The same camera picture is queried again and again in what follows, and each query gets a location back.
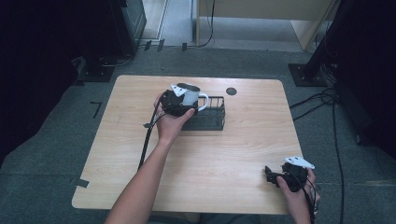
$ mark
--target black circle marker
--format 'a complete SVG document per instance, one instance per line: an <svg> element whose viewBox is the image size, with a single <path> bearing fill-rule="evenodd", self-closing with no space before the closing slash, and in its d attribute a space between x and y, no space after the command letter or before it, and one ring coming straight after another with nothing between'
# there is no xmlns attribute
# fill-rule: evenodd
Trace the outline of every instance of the black circle marker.
<svg viewBox="0 0 396 224"><path fill-rule="evenodd" d="M236 89L233 87L227 88L226 92L229 95L236 95Z"/></svg>

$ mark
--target black cable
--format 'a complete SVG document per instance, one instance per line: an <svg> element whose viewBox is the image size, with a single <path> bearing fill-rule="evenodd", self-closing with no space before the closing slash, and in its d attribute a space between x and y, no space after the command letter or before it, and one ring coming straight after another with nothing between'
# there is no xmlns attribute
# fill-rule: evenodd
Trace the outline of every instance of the black cable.
<svg viewBox="0 0 396 224"><path fill-rule="evenodd" d="M297 104L291 105L290 108L293 108L297 105L302 105L310 100L313 99L318 99L320 98L322 101L321 105L318 105L312 109L310 109L308 112L304 113L303 115L301 115L300 117L297 117L296 119L302 118L303 116L311 113L312 111L316 110L317 108L329 104L332 105L332 131L333 131L333 135L334 135L334 145L335 145L335 152L337 154L337 160L338 160L338 168L340 170L340 177L341 177L341 208L340 208L340 224L344 223L344 200L345 200L345 180L344 180L344 171L343 171L343 166L341 163L341 158L340 158L340 151L339 151L339 147L338 147L338 139L337 139L337 128L336 128L336 122L335 122L335 101L336 101L336 94L329 94L326 93L327 91L333 91L334 88L329 88L324 90L322 93L317 93L312 95L311 97L307 98L306 100L303 100ZM325 101L323 99L323 97L332 97L331 100Z"/></svg>
<svg viewBox="0 0 396 224"><path fill-rule="evenodd" d="M215 15L215 4L216 4L216 0L213 0L213 4L212 4L212 15L211 15L211 20L210 20L210 37L209 37L209 39L206 41L206 43L204 43L203 45L200 45L200 46L192 46L192 47L196 47L196 48L202 48L202 47L204 47L204 46L206 46L209 42L210 42L210 40L212 39L212 37L213 37L213 17L214 17L214 15Z"/></svg>
<svg viewBox="0 0 396 224"><path fill-rule="evenodd" d="M151 136L152 128L154 127L155 123L160 118L162 118L163 115L165 115L165 114L163 114L160 117L158 117L157 119L155 119L155 116L156 116L156 113L157 113L157 109L160 106L161 99L163 98L163 96L164 96L164 93L161 95L161 97L158 99L157 104L155 105L154 112L152 113L152 116L151 116L151 121L148 124L144 125L146 128L148 128L148 132L146 133L145 144L143 145L142 155L140 156L140 162L139 162L139 166L137 167L137 170L140 169L140 167L143 165L143 162L145 161L146 152L148 150L148 145L149 145L149 137Z"/></svg>
<svg viewBox="0 0 396 224"><path fill-rule="evenodd" d="M332 69L327 66L327 62L320 64L320 71L332 84L336 82L337 79L334 76Z"/></svg>
<svg viewBox="0 0 396 224"><path fill-rule="evenodd" d="M208 11L209 11L209 8L207 7L207 0L205 0L205 7L206 7L206 12L208 12ZM212 22L212 23L210 22L208 16L206 16L206 22L207 22L207 25L209 26L209 28L210 28L211 30L213 30L213 29L212 29L213 22Z"/></svg>
<svg viewBox="0 0 396 224"><path fill-rule="evenodd" d="M334 16L334 19L335 19L335 20L338 20L338 17L340 17L340 11L341 11L341 8L342 8L342 6L343 6L344 3L345 3L344 0L340 0L340 3L339 3L339 5L338 5L337 11L336 11L335 16ZM337 57L339 56L339 55L338 55L338 52L337 52L336 50L330 51L329 48L328 48L328 45L327 45L327 44L328 44L329 24L330 24L330 22L328 21L328 22L327 22L327 27L326 27L325 35L323 36L322 40L320 41L320 42L322 42L322 41L324 42L324 48L325 48L325 50L326 50L326 55L324 55L324 56L322 57L322 59L320 59L320 62L321 62L321 63L323 63L323 60L326 59L327 56L330 56L330 57L332 57L332 58L337 58Z"/></svg>
<svg viewBox="0 0 396 224"><path fill-rule="evenodd" d="M315 206L316 206L316 203L317 203L317 189L315 188L314 184L309 179L306 179L306 181L308 181L311 184L311 189L314 190L314 195L313 195L314 198L312 199L312 204L314 206L314 213L315 213L316 212L315 211Z"/></svg>
<svg viewBox="0 0 396 224"><path fill-rule="evenodd" d="M315 211L314 210L315 210L315 202L316 201L312 202L312 200L309 197L308 193L306 193L306 190L305 190L303 184L300 182L300 180L297 178L297 176L290 169L288 169L288 172L297 180L297 183L299 183L300 188L303 190L303 193L304 193L304 196L305 196L305 199L306 199L306 203L308 203L308 212L309 212L309 216L310 216L310 219L311 219L311 224L315 224Z"/></svg>
<svg viewBox="0 0 396 224"><path fill-rule="evenodd" d="M339 148L338 148L337 128L336 128L336 125L335 125L335 104L332 105L332 131L334 133L335 152L337 153L338 168L340 169L340 176L341 176L340 224L342 224L342 223L344 223L345 186L344 186L344 171L343 171L343 166L341 164L340 151L339 151Z"/></svg>
<svg viewBox="0 0 396 224"><path fill-rule="evenodd" d="M123 63L114 63L114 64L102 64L102 63L101 63L101 65L102 65L103 67L118 67L118 66L123 66L123 65L127 64L129 61L131 61L133 57L134 57L134 55L131 54L131 56L129 56L129 58L128 58L125 62L123 62Z"/></svg>

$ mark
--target wooden table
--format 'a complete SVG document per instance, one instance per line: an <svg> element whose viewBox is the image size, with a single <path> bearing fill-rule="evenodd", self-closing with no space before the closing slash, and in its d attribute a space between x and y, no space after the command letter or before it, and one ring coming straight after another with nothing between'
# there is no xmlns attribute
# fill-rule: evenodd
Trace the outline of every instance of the wooden table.
<svg viewBox="0 0 396 224"><path fill-rule="evenodd" d="M280 189L266 182L265 165L280 172L283 158L302 155L278 80L141 77L117 79L77 187L76 208L109 209L136 173L156 96L186 82L224 96L223 131L183 131L166 160L154 211L286 214ZM236 95L228 95L233 87ZM148 154L158 140L153 129Z"/></svg>

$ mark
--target black cabinet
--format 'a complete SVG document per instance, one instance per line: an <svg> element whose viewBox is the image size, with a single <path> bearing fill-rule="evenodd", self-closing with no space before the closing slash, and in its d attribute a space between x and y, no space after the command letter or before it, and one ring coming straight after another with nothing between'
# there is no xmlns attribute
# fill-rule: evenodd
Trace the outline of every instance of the black cabinet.
<svg viewBox="0 0 396 224"><path fill-rule="evenodd" d="M357 128L358 142L374 143L393 158L395 10L396 2L392 0L342 1L327 37L313 55L317 68L325 63L334 72L334 87Z"/></svg>
<svg viewBox="0 0 396 224"><path fill-rule="evenodd" d="M40 129L77 78L57 35L26 0L0 2L0 161Z"/></svg>
<svg viewBox="0 0 396 224"><path fill-rule="evenodd" d="M109 81L109 65L134 57L147 22L142 0L68 1L60 16L86 61L80 81Z"/></svg>

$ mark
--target metal grid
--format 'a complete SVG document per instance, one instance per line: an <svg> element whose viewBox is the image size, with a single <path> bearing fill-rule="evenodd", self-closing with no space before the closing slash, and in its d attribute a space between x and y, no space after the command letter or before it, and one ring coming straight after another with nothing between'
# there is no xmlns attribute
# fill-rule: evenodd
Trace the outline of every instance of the metal grid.
<svg viewBox="0 0 396 224"><path fill-rule="evenodd" d="M205 104L205 97L198 99L198 106ZM225 123L224 97L209 96L207 107L196 112L183 126L184 131L222 131Z"/></svg>

